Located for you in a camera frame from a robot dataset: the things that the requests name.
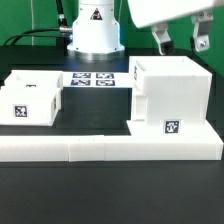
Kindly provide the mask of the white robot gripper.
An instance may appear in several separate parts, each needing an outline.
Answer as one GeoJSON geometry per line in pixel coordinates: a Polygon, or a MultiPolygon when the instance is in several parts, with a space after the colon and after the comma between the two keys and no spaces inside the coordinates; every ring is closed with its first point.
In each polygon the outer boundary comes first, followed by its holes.
{"type": "Polygon", "coordinates": [[[166,21],[189,16],[197,12],[191,17],[194,25],[193,34],[190,38],[191,48],[197,52],[209,49],[209,32],[213,22],[213,11],[209,8],[215,6],[215,0],[127,1],[131,18],[137,28],[153,25],[151,27],[152,35],[157,42],[161,55],[172,55],[174,52],[174,42],[168,34],[166,21]]]}

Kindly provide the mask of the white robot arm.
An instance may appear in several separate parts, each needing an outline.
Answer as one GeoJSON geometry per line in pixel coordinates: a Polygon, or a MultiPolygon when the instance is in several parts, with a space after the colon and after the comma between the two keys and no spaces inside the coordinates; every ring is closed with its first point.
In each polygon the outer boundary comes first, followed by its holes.
{"type": "MultiPolygon", "coordinates": [[[[168,35],[167,22],[192,17],[194,32],[191,45],[197,52],[210,47],[209,30],[212,10],[224,0],[127,0],[131,18],[137,28],[150,27],[159,53],[170,55],[174,42],[168,35]]],[[[68,52],[87,60],[105,60],[124,52],[120,43],[120,24],[114,18],[114,0],[79,0],[78,18],[72,25],[72,42],[68,52]]]]}

